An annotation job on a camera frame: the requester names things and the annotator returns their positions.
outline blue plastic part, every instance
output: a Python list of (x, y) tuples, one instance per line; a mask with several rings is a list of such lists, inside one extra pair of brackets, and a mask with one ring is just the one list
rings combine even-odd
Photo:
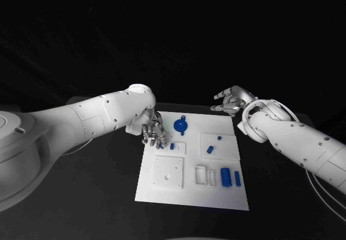
[(221, 169), (221, 182), (222, 187), (232, 187), (231, 172), (227, 167)]
[(240, 187), (241, 186), (241, 177), (240, 177), (240, 172), (238, 171), (234, 172), (234, 176), (235, 176), (237, 187)]
[(182, 136), (185, 135), (185, 131), (188, 129), (188, 122), (186, 122), (186, 116), (182, 116), (179, 120), (175, 121), (175, 130), (182, 133)]
[(215, 147), (214, 147), (214, 146), (209, 146), (209, 148), (208, 148), (206, 152), (211, 154), (211, 153), (212, 153), (212, 151), (214, 151), (214, 149), (215, 149)]

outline white robotic arm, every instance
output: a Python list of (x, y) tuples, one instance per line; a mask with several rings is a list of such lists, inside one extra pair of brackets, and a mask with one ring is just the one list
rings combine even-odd
[(165, 148), (163, 118), (152, 89), (134, 84), (44, 111), (0, 111), (0, 211), (18, 204), (41, 184), (58, 158), (75, 146), (119, 130)]
[(274, 100), (263, 100), (234, 86), (214, 98), (224, 104), (211, 110), (234, 117), (243, 111), (238, 128), (253, 140), (270, 140), (277, 151), (346, 194), (346, 145), (292, 117)]

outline black background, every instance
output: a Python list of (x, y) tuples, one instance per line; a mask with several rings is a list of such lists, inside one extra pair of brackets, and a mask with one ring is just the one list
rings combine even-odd
[(157, 102), (212, 106), (238, 85), (346, 142), (345, 5), (84, 2), (0, 11), (0, 102), (23, 112), (134, 83)]

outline black table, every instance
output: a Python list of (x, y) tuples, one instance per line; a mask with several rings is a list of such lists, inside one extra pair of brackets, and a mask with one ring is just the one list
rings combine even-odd
[[(74, 97), (68, 104), (88, 97)], [(157, 111), (225, 115), (208, 106), (157, 103)], [(309, 117), (297, 114), (313, 126)], [(0, 212), (0, 239), (345, 239), (305, 169), (237, 127), (250, 211), (136, 202), (145, 145), (121, 128), (62, 156), (31, 196)]]

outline blue cylinder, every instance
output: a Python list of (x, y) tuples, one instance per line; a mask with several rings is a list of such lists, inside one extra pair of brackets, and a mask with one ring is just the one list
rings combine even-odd
[(221, 182), (222, 187), (232, 187), (231, 172), (227, 167), (221, 169)]
[(237, 187), (240, 187), (241, 186), (241, 177), (240, 177), (240, 172), (238, 171), (234, 172), (234, 176), (235, 176)]
[(206, 152), (211, 154), (211, 153), (212, 153), (212, 151), (214, 151), (214, 149), (215, 149), (215, 147), (214, 147), (214, 146), (209, 146), (209, 148), (208, 148)]

